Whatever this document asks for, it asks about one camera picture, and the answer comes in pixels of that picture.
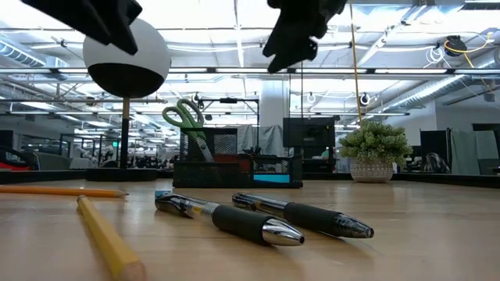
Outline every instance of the wooden table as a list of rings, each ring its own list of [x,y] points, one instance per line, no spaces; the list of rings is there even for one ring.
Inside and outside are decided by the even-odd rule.
[[[335,209],[375,229],[371,240],[334,239],[303,230],[301,247],[261,247],[201,222],[157,212],[154,190],[171,189],[169,180],[36,184],[129,192],[126,199],[92,201],[136,250],[151,280],[500,279],[500,190],[348,181],[308,181],[300,190],[254,190]],[[176,190],[219,203],[229,203],[235,191]],[[110,280],[77,212],[76,198],[0,194],[0,280]]]

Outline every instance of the desk organizer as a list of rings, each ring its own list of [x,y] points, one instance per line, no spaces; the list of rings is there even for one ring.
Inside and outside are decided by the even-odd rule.
[[[302,158],[238,154],[238,129],[180,130],[173,186],[181,188],[300,188]]]

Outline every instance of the pencil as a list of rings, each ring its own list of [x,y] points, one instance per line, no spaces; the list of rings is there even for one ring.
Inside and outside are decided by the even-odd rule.
[[[16,194],[51,194],[51,195],[85,195],[88,197],[123,197],[128,193],[119,190],[97,190],[80,188],[56,187],[25,187],[25,186],[0,186],[0,193]]]
[[[111,224],[84,195],[78,197],[77,203],[113,278],[118,281],[145,281],[144,265]]]

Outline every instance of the pen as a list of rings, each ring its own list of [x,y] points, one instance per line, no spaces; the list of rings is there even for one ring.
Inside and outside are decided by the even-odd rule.
[[[223,231],[257,244],[298,246],[304,243],[302,233],[271,215],[173,193],[158,196],[155,199],[155,206],[158,210],[174,215],[201,219]]]
[[[373,229],[365,223],[341,212],[300,203],[236,193],[233,195],[233,205],[238,208],[275,215],[297,226],[320,231],[335,237],[372,238],[375,234]]]

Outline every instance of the scissors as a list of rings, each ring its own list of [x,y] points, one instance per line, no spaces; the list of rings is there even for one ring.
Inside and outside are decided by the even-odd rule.
[[[196,122],[193,116],[191,116],[191,113],[189,110],[186,108],[187,105],[190,107],[192,110],[195,111],[199,122]],[[168,112],[174,112],[177,114],[181,121],[176,121],[168,116]],[[165,109],[163,109],[162,112],[163,118],[170,124],[177,126],[181,129],[183,128],[202,128],[203,123],[205,123],[205,119],[203,118],[202,112],[198,109],[198,107],[195,105],[194,102],[187,100],[185,98],[179,99],[177,101],[176,106],[170,106]],[[214,162],[212,153],[209,150],[209,147],[206,145],[206,137],[203,132],[196,132],[196,131],[191,131],[191,132],[186,132],[186,134],[193,140],[196,141],[198,146],[200,147],[200,150],[202,151],[203,157],[205,157],[205,160],[207,162]]]

